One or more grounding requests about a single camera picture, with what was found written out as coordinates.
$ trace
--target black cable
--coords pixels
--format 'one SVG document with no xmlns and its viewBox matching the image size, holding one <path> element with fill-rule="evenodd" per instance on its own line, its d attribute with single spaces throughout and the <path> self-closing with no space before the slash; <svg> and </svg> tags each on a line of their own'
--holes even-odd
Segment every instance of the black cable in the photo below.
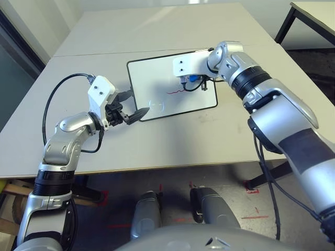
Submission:
<svg viewBox="0 0 335 251">
<path fill-rule="evenodd" d="M 71 207 L 72 207 L 72 210 L 73 210 L 73 217 L 74 217 L 74 221 L 73 221 L 73 234 L 72 234 L 71 242 L 70 242 L 70 245 L 69 245 L 67 251 L 71 251 L 71 249 L 73 248 L 74 241 L 75 241 L 75 238 L 76 238 L 77 232 L 78 232 L 78 222 L 79 222 L 78 221 L 77 207 L 76 207 L 76 204 L 75 204 L 73 198 L 71 198 Z"/>
<path fill-rule="evenodd" d="M 214 78 L 209 78 L 208 80 L 214 83 L 225 82 L 224 80 L 215 80 Z"/>
<path fill-rule="evenodd" d="M 49 98 L 48 98 L 48 101 L 47 101 L 47 104 L 46 104 L 46 107 L 44 109 L 44 113 L 43 113 L 43 121 L 42 121 L 42 135 L 43 135 L 43 143 L 44 145 L 46 145 L 47 143 L 47 136 L 46 136 L 46 120 L 47 120 L 47 114 L 48 114 L 48 109 L 49 109 L 49 106 L 50 106 L 50 103 L 51 103 L 51 99 L 53 97 L 53 95 L 55 94 L 55 92 L 57 91 L 57 89 L 68 79 L 70 78 L 73 78 L 73 77 L 78 77 L 78 76 L 84 76 L 86 78 L 89 77 L 88 74 L 86 73 L 75 73 L 75 74 L 71 74 L 70 76 L 67 76 L 66 78 L 64 78 L 61 82 L 58 83 L 58 85 L 56 85 L 56 87 L 52 90 Z"/>
<path fill-rule="evenodd" d="M 75 73 L 75 74 L 71 74 L 70 76 L 67 76 L 66 78 L 64 78 L 61 82 L 58 83 L 58 85 L 56 85 L 56 87 L 52 90 L 46 107 L 44 109 L 44 113 L 43 113 L 43 120 L 42 120 L 42 136 L 43 136 L 43 143 L 44 145 L 46 145 L 47 143 L 47 136 L 46 136 L 46 120 L 47 120 L 47 114 L 48 114 L 48 109 L 52 100 L 53 95 L 56 93 L 57 89 L 68 79 L 73 78 L 73 77 L 78 77 L 78 76 L 84 76 L 88 79 L 88 81 L 90 83 L 93 82 L 93 80 L 95 79 L 95 77 L 93 75 L 89 75 L 86 73 Z M 96 153 L 97 151 L 99 151 L 100 147 L 101 147 L 101 143 L 104 137 L 104 129 L 100 128 L 100 132 L 99 132 L 99 140 L 98 140 L 98 147 L 95 150 L 81 150 L 81 152 L 83 153 Z"/>
<path fill-rule="evenodd" d="M 98 147 L 95 150 L 82 150 L 83 153 L 96 153 L 97 151 L 99 151 L 100 147 L 101 147 L 101 143 L 103 141 L 103 137 L 104 137 L 104 133 L 105 130 L 103 127 L 100 128 L 99 131 L 99 141 L 98 141 Z"/>
<path fill-rule="evenodd" d="M 265 167 L 265 169 L 267 169 L 270 181 L 278 188 L 278 190 L 280 192 L 282 192 L 286 197 L 288 197 L 289 199 L 291 199 L 293 202 L 295 202 L 297 205 L 299 205 L 300 207 L 302 207 L 303 209 L 305 209 L 307 212 L 310 213 L 310 215 L 317 221 L 322 222 L 320 216 L 313 211 L 311 208 L 309 208 L 308 206 L 306 206 L 305 204 L 303 204 L 301 201 L 297 200 L 296 198 L 294 198 L 292 195 L 290 195 L 288 192 L 286 192 L 278 183 L 277 181 L 272 177 L 272 174 L 269 172 L 269 169 L 265 163 L 265 159 L 264 159 L 264 153 L 263 153 L 263 146 L 260 145 L 260 152 L 261 154 L 259 155 L 260 157 L 260 161 L 263 162 L 263 165 Z"/>
<path fill-rule="evenodd" d="M 206 76 L 203 76 L 202 75 L 202 80 L 201 80 L 201 82 L 200 82 L 200 84 L 197 86 L 197 87 L 195 87 L 195 88 L 193 88 L 193 89 L 187 89 L 186 88 L 186 83 L 183 83 L 183 88 L 184 88 L 184 90 L 185 91 L 187 91 L 187 92 L 194 92 L 196 89 L 198 89 L 204 82 L 206 81 Z"/>
<path fill-rule="evenodd" d="M 271 180 L 270 180 L 270 177 L 269 177 L 269 172 L 268 172 L 269 170 L 264 165 L 265 161 L 263 161 L 264 158 L 262 157 L 263 152 L 261 152 L 261 153 L 259 152 L 258 145 L 257 145 L 257 139 L 256 139 L 255 135 L 253 136 L 253 141 L 254 141 L 254 144 L 255 144 L 255 149 L 256 149 L 256 152 L 257 152 L 257 156 L 260 159 L 262 172 L 265 175 L 267 184 L 269 186 L 271 199 L 272 199 L 272 203 L 273 203 L 274 215 L 275 215 L 275 223 L 276 223 L 276 227 L 277 227 L 276 239 L 279 241 L 280 238 L 281 238 L 281 219 L 280 219 L 280 216 L 279 216 L 279 210 L 278 210 L 276 196 L 274 194 L 273 187 L 272 187 L 272 184 L 271 184 Z"/>
</svg>

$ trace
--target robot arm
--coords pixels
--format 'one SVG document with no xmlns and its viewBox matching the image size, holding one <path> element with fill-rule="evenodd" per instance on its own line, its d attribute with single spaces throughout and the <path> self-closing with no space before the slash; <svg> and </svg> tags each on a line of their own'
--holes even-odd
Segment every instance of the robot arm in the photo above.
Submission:
<svg viewBox="0 0 335 251">
<path fill-rule="evenodd" d="M 17 236 L 18 250 L 64 250 L 73 236 L 73 203 L 71 186 L 81 152 L 96 152 L 104 131 L 123 121 L 132 124 L 141 119 L 148 108 L 128 116 L 121 102 L 132 96 L 131 91 L 118 93 L 105 77 L 92 76 L 88 90 L 90 111 L 61 120 L 55 134 L 44 147 L 33 192 L 29 195 Z M 95 151 L 82 150 L 82 145 L 99 131 Z"/>
<path fill-rule="evenodd" d="M 335 147 L 316 129 L 313 111 L 243 51 L 239 42 L 221 42 L 173 62 L 185 84 L 190 75 L 221 77 L 242 99 L 248 125 L 268 151 L 284 154 L 322 219 L 321 230 L 335 241 Z"/>
</svg>

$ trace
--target white table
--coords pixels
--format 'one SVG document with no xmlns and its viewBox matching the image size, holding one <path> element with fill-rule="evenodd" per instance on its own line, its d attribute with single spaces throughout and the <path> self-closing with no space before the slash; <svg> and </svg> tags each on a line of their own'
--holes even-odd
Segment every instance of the white table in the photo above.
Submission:
<svg viewBox="0 0 335 251">
<path fill-rule="evenodd" d="M 241 4 L 187 5 L 86 12 L 54 56 L 173 53 L 215 47 L 223 40 L 273 43 Z"/>
<path fill-rule="evenodd" d="M 230 36 L 230 31 L 226 32 L 227 35 L 222 36 L 222 39 Z M 320 133 L 335 141 L 334 106 L 278 44 L 274 41 L 266 42 L 265 38 L 266 36 L 260 45 L 246 45 L 246 52 L 272 77 L 279 78 L 302 98 L 317 115 Z M 62 46 L 63 50 L 70 47 L 69 39 L 64 43 L 66 46 Z M 219 41 L 208 36 L 208 45 L 203 46 L 209 47 Z M 62 78 L 76 72 L 94 73 L 106 76 L 120 91 L 127 90 L 128 61 L 183 51 L 187 50 L 63 56 L 58 54 L 59 56 L 53 57 L 0 133 L 0 177 L 36 175 L 43 151 L 41 120 L 44 106 L 50 92 Z M 48 138 L 60 119 L 87 111 L 87 90 L 86 79 L 79 77 L 66 82 L 57 91 L 48 113 Z M 257 161 L 252 133 L 247 125 L 249 115 L 241 105 L 241 100 L 226 83 L 217 84 L 217 96 L 216 108 L 111 128 L 105 133 L 98 153 L 81 155 L 77 173 Z M 134 103 L 132 100 L 128 101 L 124 111 L 132 113 L 134 110 Z M 97 137 L 93 137 L 85 143 L 84 148 L 94 149 L 96 145 Z M 266 152 L 265 157 L 281 159 L 284 156 Z"/>
<path fill-rule="evenodd" d="M 282 43 L 295 18 L 335 45 L 335 2 L 292 2 L 276 38 Z"/>
</svg>

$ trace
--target whiteboard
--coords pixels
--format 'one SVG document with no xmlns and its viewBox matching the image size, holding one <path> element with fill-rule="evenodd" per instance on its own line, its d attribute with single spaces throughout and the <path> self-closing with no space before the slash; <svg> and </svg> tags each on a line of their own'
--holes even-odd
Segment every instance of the whiteboard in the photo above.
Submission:
<svg viewBox="0 0 335 251">
<path fill-rule="evenodd" d="M 137 109 L 149 107 L 141 119 L 147 121 L 181 113 L 215 107 L 218 104 L 215 83 L 207 81 L 201 88 L 186 92 L 179 78 L 173 75 L 173 60 L 181 54 L 129 61 L 127 69 Z M 200 80 L 187 83 L 187 89 L 198 86 Z"/>
</svg>

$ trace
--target red tape mark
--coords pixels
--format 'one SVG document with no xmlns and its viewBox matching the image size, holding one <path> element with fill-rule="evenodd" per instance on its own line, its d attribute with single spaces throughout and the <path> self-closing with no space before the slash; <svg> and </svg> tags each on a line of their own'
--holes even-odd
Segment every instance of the red tape mark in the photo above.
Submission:
<svg viewBox="0 0 335 251">
<path fill-rule="evenodd" d="M 260 193 L 258 189 L 255 189 L 255 190 L 249 190 L 249 189 L 247 188 L 247 182 L 248 182 L 248 180 L 244 180 L 244 181 L 243 181 L 243 185 L 244 185 L 245 190 L 246 190 L 247 193 Z"/>
<path fill-rule="evenodd" d="M 101 191 L 101 193 L 104 195 L 104 200 L 98 203 L 98 206 L 106 206 L 109 191 Z"/>
<path fill-rule="evenodd" d="M 131 227 L 131 224 L 114 224 L 107 226 L 108 229 L 122 229 L 127 227 Z"/>
<path fill-rule="evenodd" d="M 175 218 L 172 221 L 174 221 L 174 222 L 185 222 L 186 219 L 185 218 Z"/>
<path fill-rule="evenodd" d="M 251 219 L 262 219 L 262 218 L 268 218 L 268 215 L 263 215 L 263 216 L 250 216 L 250 217 L 242 217 L 241 219 L 243 220 L 251 220 Z"/>
</svg>

